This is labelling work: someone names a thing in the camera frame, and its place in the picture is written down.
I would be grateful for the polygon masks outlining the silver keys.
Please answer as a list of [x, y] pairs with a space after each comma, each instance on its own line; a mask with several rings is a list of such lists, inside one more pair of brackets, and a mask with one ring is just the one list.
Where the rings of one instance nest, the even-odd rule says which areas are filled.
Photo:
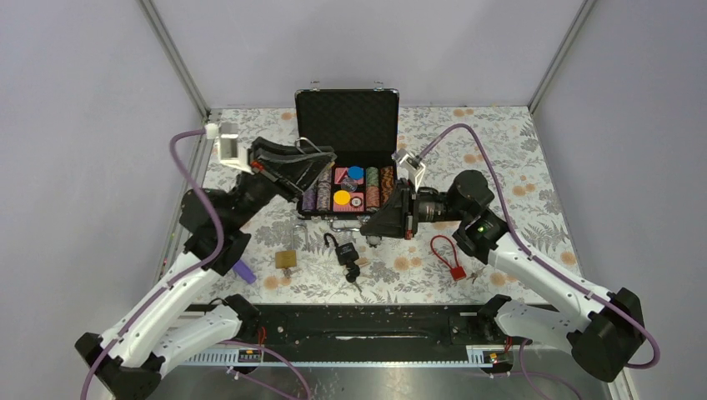
[[470, 283], [471, 283], [472, 285], [474, 285], [474, 284], [484, 275], [484, 270], [485, 270], [485, 269], [486, 269], [486, 267], [483, 266], [483, 267], [481, 267], [481, 268], [477, 268], [477, 269], [473, 270], [473, 271], [469, 274], [468, 280], [470, 281]]

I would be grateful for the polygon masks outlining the small brass padlock astronaut keychain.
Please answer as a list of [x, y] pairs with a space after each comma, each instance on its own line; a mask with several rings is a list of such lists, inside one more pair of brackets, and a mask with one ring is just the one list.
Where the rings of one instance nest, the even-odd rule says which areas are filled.
[[295, 148], [302, 154], [322, 153], [323, 150], [307, 137], [297, 137], [294, 141]]

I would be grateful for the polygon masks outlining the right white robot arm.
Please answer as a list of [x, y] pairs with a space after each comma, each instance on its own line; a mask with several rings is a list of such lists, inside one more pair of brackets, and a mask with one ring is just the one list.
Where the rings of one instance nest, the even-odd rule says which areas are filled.
[[405, 179], [365, 222], [365, 237], [410, 239], [420, 223], [457, 221], [459, 249], [485, 265], [509, 273], [553, 306], [531, 307], [496, 295], [480, 311], [479, 335], [489, 343], [507, 336], [527, 338], [568, 353], [592, 377], [613, 382], [646, 340], [639, 297], [617, 292], [546, 262], [489, 208], [494, 194], [477, 170], [457, 175], [446, 192], [417, 189]]

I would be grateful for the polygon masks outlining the black padlock with keys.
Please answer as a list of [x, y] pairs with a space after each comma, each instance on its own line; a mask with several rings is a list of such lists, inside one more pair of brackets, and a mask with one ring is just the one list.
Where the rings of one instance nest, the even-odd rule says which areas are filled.
[[357, 264], [359, 253], [351, 242], [339, 244], [336, 237], [331, 233], [323, 235], [324, 244], [327, 248], [333, 244], [333, 248], [338, 260], [338, 264], [345, 269], [345, 279], [352, 284], [360, 293], [363, 289], [357, 283], [357, 279], [361, 274], [360, 266]]

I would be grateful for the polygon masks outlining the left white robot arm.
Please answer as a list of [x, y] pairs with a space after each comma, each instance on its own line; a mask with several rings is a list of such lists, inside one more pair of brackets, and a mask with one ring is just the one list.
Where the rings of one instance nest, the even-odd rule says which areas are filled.
[[297, 202], [336, 158], [329, 146], [299, 139], [292, 146], [235, 134], [214, 141], [218, 160], [238, 171], [231, 190], [194, 184], [182, 198], [180, 224], [189, 231], [183, 252], [144, 298], [113, 327], [83, 334], [75, 347], [116, 399], [145, 399], [183, 361], [224, 341], [246, 343], [258, 334], [260, 314], [243, 296], [180, 328], [173, 324], [199, 293], [223, 278], [250, 241], [243, 226], [274, 198]]

